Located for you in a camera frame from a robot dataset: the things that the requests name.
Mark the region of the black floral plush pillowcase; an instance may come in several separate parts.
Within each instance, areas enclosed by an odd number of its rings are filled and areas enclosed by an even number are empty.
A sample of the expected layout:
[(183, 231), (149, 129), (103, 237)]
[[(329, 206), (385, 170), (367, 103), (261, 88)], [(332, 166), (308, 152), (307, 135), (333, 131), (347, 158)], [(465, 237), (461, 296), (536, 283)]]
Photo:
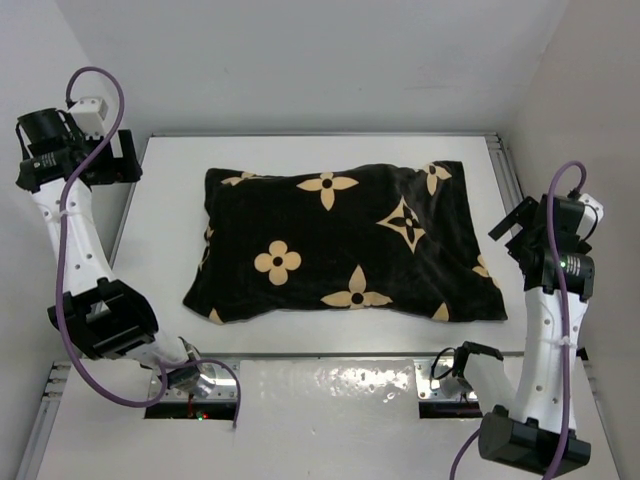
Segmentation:
[(183, 303), (212, 322), (362, 308), (507, 319), (458, 161), (298, 176), (212, 168), (204, 186), (205, 248)]

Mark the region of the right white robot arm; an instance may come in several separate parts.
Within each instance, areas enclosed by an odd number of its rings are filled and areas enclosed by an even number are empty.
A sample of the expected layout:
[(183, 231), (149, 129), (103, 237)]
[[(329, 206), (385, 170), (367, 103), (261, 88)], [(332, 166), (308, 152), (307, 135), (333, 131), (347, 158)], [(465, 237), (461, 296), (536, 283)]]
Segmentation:
[(513, 226), (509, 255), (524, 276), (527, 333), (519, 383), (507, 378), (502, 353), (466, 341), (440, 380), (447, 396), (475, 393), (482, 421), (480, 456), (540, 476), (557, 478), (586, 466), (590, 443), (577, 438), (571, 383), (577, 341), (594, 291), (595, 265), (587, 240), (604, 208), (585, 193), (554, 199), (554, 224), (546, 201), (525, 198), (489, 233), (500, 239)]

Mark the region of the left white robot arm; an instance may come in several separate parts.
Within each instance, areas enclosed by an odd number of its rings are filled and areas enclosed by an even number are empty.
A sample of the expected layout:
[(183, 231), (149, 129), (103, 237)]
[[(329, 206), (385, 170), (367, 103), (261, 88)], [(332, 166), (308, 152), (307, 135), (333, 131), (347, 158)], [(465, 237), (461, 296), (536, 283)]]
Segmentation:
[(118, 131), (115, 155), (110, 145), (97, 148), (99, 129), (84, 132), (70, 113), (48, 108), (20, 116), (16, 134), (23, 155), (16, 184), (39, 208), (54, 250), (66, 252), (58, 302), (73, 346), (92, 360), (165, 367), (168, 388), (195, 394), (201, 370), (192, 363), (194, 347), (161, 331), (146, 298), (116, 278), (93, 219), (94, 186), (142, 176), (131, 132)]

